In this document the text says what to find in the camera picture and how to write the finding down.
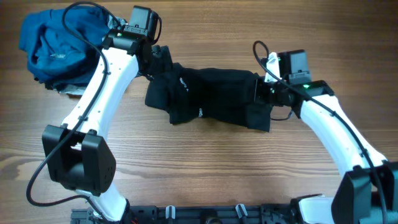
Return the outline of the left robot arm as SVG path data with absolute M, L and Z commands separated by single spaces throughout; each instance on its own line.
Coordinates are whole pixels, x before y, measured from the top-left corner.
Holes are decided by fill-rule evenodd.
M 42 135 L 51 180 L 85 199 L 96 223 L 134 222 L 128 199 L 113 182 L 116 160 L 107 138 L 126 88 L 149 67 L 155 42 L 148 30 L 110 30 L 78 104 L 61 126 L 48 125 Z

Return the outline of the black t-shirt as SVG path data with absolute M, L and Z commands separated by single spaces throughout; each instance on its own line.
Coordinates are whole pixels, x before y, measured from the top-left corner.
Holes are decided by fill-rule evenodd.
M 167 46 L 152 48 L 145 104 L 169 114 L 170 124 L 195 118 L 268 132 L 272 107 L 257 95 L 262 78 L 247 70 L 185 68 L 174 63 Z

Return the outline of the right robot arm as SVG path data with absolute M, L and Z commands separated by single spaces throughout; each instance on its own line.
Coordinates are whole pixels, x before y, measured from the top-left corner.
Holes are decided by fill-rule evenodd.
M 397 223 L 397 163 L 390 162 L 355 128 L 323 81 L 289 86 L 254 82 L 254 99 L 289 106 L 324 145 L 342 180 L 332 197 L 292 201 L 294 223 Z

